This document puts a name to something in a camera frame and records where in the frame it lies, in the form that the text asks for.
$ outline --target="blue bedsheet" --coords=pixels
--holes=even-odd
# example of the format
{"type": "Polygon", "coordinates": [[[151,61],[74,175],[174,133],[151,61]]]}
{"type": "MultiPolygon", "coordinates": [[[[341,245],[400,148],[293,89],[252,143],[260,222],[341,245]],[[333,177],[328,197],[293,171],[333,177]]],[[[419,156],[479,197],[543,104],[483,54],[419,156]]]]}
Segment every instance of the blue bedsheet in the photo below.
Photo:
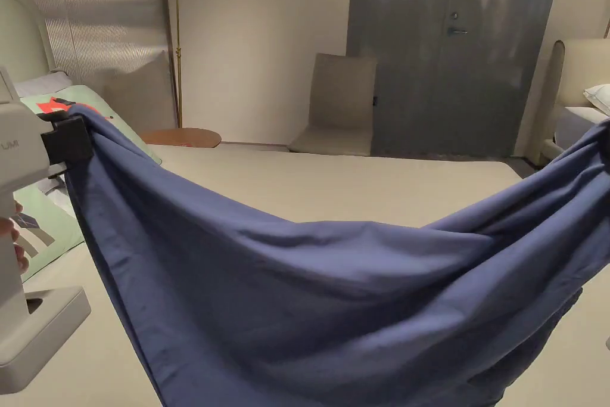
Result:
{"type": "Polygon", "coordinates": [[[70,112],[95,148],[67,174],[74,209],[167,407],[494,405],[610,261],[608,123],[411,229],[276,218],[70,112]]]}

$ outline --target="headboard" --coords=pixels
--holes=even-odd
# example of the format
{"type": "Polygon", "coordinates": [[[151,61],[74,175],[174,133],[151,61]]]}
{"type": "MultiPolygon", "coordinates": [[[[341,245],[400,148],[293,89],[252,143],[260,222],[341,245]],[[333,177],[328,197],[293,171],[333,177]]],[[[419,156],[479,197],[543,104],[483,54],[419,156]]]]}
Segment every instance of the headboard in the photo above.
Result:
{"type": "Polygon", "coordinates": [[[33,0],[0,0],[0,66],[16,83],[55,68],[45,19],[33,0]]]}

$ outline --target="chair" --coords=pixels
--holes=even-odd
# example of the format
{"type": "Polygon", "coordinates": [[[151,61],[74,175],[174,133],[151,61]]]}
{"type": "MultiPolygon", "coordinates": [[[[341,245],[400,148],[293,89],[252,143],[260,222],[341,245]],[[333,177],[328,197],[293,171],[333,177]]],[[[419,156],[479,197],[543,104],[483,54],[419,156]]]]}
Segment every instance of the chair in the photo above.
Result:
{"type": "Polygon", "coordinates": [[[370,156],[377,60],[318,54],[309,125],[288,149],[329,156],[370,156]]]}

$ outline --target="human hand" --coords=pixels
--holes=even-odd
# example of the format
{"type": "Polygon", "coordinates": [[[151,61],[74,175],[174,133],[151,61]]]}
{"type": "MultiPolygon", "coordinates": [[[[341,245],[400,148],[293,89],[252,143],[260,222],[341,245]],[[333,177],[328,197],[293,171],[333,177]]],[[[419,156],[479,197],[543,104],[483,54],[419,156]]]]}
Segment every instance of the human hand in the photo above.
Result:
{"type": "MultiPolygon", "coordinates": [[[[22,211],[23,207],[19,205],[18,202],[15,202],[15,212],[20,213],[22,211]]],[[[10,234],[10,237],[13,239],[13,244],[15,245],[15,255],[17,256],[17,261],[19,263],[19,270],[22,274],[25,274],[30,266],[30,262],[26,258],[26,252],[23,247],[16,244],[16,241],[19,238],[19,231],[15,228],[12,221],[6,218],[0,218],[0,237],[8,234],[10,234]]]]}

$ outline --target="brass lamp pole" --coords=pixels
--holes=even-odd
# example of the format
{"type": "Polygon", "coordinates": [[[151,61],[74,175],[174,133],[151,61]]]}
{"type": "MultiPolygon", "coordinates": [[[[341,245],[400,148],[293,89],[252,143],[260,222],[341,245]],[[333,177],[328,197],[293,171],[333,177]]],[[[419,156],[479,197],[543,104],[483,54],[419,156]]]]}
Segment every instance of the brass lamp pole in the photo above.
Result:
{"type": "Polygon", "coordinates": [[[176,0],[176,67],[178,72],[178,127],[182,128],[182,48],[180,48],[180,2],[176,0]]]}

